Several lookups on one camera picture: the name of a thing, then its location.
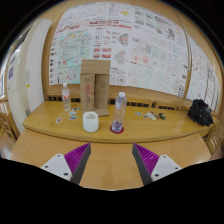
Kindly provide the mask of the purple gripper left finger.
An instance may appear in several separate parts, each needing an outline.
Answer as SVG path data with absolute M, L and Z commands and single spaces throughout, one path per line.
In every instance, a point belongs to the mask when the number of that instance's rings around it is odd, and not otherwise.
M 91 144 L 87 143 L 73 149 L 65 155 L 54 155 L 41 168 L 78 185 L 82 179 L 90 154 Z

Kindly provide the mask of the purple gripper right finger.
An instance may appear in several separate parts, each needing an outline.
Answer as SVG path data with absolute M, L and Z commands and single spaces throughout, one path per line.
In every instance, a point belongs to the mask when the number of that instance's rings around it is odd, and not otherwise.
M 135 158 L 143 185 L 148 185 L 181 170 L 181 167 L 168 155 L 159 156 L 136 143 L 133 144 L 132 154 Z

